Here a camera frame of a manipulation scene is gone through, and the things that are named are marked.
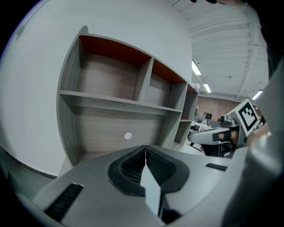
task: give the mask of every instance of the fluorescent light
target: fluorescent light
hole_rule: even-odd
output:
[[[252,100],[256,100],[262,94],[262,90],[259,90],[257,94],[252,98]]]
[[[206,88],[208,93],[211,93],[210,87],[209,87],[209,85],[207,83],[204,84],[204,87]]]
[[[195,72],[195,74],[201,75],[201,72],[199,71],[199,69],[197,68],[196,64],[194,63],[194,61],[192,61],[192,70]]]

